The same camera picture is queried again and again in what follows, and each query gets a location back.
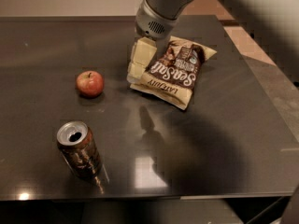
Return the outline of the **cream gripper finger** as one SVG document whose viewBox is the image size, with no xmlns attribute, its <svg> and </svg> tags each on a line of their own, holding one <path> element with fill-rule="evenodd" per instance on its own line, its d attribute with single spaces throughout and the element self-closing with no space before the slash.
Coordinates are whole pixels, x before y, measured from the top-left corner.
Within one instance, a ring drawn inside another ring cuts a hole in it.
<svg viewBox="0 0 299 224">
<path fill-rule="evenodd" d="M 156 42 L 150 38 L 142 37 L 134 43 L 128 65 L 129 83 L 135 84 L 140 80 L 156 51 Z"/>
</svg>

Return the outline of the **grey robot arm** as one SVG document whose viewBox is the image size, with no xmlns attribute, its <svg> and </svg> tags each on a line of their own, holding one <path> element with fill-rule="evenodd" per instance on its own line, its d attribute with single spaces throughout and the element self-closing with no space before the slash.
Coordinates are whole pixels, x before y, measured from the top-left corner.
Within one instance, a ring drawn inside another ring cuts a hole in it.
<svg viewBox="0 0 299 224">
<path fill-rule="evenodd" d="M 194 0 L 142 0 L 136 32 L 166 38 Z M 299 83 L 299 0 L 217 0 L 294 84 Z"/>
</svg>

